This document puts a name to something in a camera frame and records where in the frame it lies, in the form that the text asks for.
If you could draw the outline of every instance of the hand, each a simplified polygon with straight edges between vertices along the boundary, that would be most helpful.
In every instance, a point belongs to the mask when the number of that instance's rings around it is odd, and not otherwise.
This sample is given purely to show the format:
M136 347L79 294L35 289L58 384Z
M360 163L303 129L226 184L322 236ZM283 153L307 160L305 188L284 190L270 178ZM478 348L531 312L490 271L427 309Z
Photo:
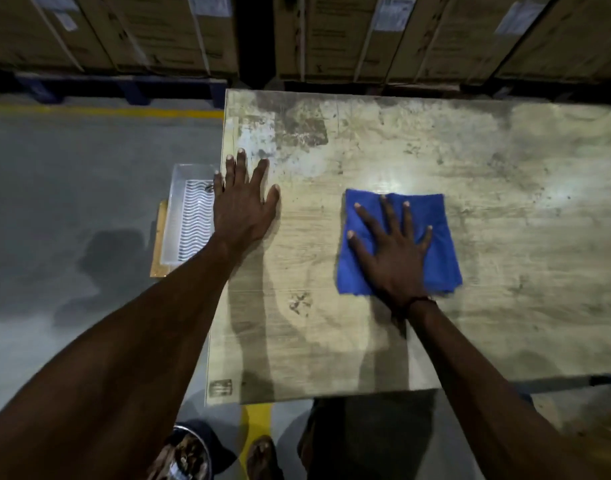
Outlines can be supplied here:
M398 313L412 298L428 295L423 286L423 259L432 240L432 226L428 226L423 240L416 245L410 203L403 203L403 229L385 195L381 195L381 205L390 228L389 234L366 209L354 204L357 214L376 240L376 254L372 256L352 230L348 231L348 242L376 295L393 313Z
M225 185L220 173L214 176L214 236L240 258L254 241L268 231L277 215L278 185L272 185L267 201L261 196L261 181L268 169L263 159L248 181L245 150L239 148L236 156L225 160Z

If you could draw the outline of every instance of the yellow floor line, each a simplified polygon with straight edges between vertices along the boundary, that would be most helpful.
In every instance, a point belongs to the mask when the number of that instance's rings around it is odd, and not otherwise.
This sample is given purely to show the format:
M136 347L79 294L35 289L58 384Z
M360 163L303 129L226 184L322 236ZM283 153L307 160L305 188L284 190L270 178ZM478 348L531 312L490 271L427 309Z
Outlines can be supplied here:
M87 107L61 105L0 104L0 112L13 114L77 114L79 116L131 116L136 118L223 119L220 109L157 109L153 107Z
M246 460L253 441L259 436L270 434L271 412L271 403L251 404L241 407L241 426L244 431L247 431L243 450L241 450L241 454L239 455L239 462L244 472L247 472Z

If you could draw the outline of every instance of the finger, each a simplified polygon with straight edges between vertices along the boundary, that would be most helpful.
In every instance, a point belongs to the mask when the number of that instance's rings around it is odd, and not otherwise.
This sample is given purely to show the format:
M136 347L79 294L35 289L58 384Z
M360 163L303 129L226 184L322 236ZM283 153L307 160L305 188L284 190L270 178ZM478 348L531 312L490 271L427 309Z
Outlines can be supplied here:
M414 241L414 224L412 224L412 211L410 202L403 202L403 235Z
M263 160L259 160L259 164L254 169L252 174L252 178L250 179L250 184L255 187L261 188L261 182L263 180L263 175L265 175L266 170L268 169L269 161L267 158L263 158Z
M214 174L214 195L219 196L223 193L223 177L218 171Z
M234 184L244 184L248 178L248 167L246 164L247 155L243 148L239 148L236 154L236 171L234 173Z
M268 225L277 216L277 205L280 198L281 189L278 187L277 184L272 185L268 192L268 198L266 199L265 204L263 204L263 211L266 213Z
M399 230L399 220L396 218L392 204L385 195L381 195L380 200L383 213L385 214L385 221L390 228L390 234L400 235L401 231Z
M225 189L234 185L234 157L228 155L225 158Z
M374 269L374 256L365 249L363 242L361 242L361 239L353 230L348 231L348 244L350 249L354 251L354 254L357 255L361 270L363 270L368 279L371 279L372 270Z
M429 244L431 241L432 241L432 226L428 226L428 228L426 229L426 233L423 236L421 243L419 244L419 250L421 251L421 254L423 256L425 256L426 253L428 252Z
M358 216L361 217L363 223L367 226L368 229L370 229L370 232L372 233L376 241L382 242L387 237L387 234L381 227L381 224L379 224L379 221L372 217L370 213L365 209L365 207L361 206L361 204L359 204L358 202L354 204L354 208L356 209Z

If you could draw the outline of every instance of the person's right arm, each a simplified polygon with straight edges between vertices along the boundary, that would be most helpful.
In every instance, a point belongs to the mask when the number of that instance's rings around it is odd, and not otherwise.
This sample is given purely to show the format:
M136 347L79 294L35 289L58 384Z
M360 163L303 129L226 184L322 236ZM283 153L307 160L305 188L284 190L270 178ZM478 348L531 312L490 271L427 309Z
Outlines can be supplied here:
M404 204L403 228L382 197L390 233L355 205L373 233L372 256L356 233L348 240L375 292L393 313L405 316L437 371L465 437L488 480L593 479L593 471L571 453L558 432L517 394L512 385L446 318L437 304L423 300L423 259L431 228L414 244L412 215Z

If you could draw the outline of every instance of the cleaning rag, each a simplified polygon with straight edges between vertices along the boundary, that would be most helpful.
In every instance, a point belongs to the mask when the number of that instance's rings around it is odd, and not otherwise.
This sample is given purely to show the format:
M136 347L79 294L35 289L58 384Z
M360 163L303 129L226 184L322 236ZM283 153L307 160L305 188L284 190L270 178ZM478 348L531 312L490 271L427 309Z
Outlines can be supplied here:
M435 195L399 195L388 194L396 216L401 225L403 218L403 202L410 202L412 221L414 224L414 242L419 243L428 226L432 226L432 241L423 265L423 281L426 290L430 293L449 293L463 284L459 263L454 251L454 243L450 229L447 226L445 216L445 205L443 194ZM376 242L374 237L363 224L354 209L358 202L374 216L383 229L388 229L385 224L385 216L379 201L380 195L363 190L347 189L346 202L346 225L343 230L343 242L339 256L337 269L337 288L341 294L372 295L374 294L370 285L365 281L358 260L348 244L347 234L349 230L357 233L365 245L365 249L374 254Z

